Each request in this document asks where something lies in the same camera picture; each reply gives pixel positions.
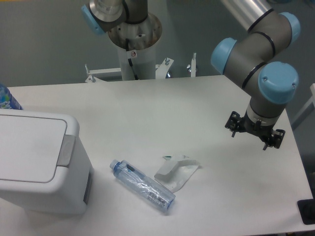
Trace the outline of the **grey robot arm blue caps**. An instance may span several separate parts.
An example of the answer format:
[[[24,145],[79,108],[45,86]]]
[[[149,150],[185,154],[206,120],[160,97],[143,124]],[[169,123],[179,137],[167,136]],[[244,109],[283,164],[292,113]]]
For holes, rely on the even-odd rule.
[[[245,114],[232,112],[225,127],[233,134],[258,137],[266,148],[279,148],[285,131],[274,125],[293,99],[299,75],[274,57],[298,39],[300,22],[291,13],[276,12],[265,0],[225,0],[223,5],[248,36],[222,40],[212,52],[211,64],[251,98]]]

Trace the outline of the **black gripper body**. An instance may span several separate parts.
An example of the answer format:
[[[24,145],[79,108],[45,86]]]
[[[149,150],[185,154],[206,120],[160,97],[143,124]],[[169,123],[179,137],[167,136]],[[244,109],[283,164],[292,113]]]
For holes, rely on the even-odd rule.
[[[241,125],[245,132],[257,136],[264,143],[270,143],[273,140],[272,130],[274,125],[263,125],[259,120],[253,122],[247,115],[242,118]]]

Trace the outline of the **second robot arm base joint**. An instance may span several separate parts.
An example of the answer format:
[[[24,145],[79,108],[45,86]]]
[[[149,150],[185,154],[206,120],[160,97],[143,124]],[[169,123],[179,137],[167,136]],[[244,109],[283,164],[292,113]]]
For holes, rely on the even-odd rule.
[[[148,17],[146,0],[91,0],[81,7],[88,27],[102,35],[121,23],[139,24]]]

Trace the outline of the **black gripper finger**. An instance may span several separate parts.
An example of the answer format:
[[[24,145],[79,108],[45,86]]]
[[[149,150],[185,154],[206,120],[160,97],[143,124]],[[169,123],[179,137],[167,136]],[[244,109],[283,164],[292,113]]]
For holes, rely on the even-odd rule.
[[[285,130],[276,129],[272,130],[270,134],[262,136],[264,142],[263,150],[267,148],[279,149],[285,136]]]
[[[242,118],[240,115],[233,111],[225,124],[225,128],[229,129],[232,132],[231,137],[234,138],[237,132],[242,132]]]

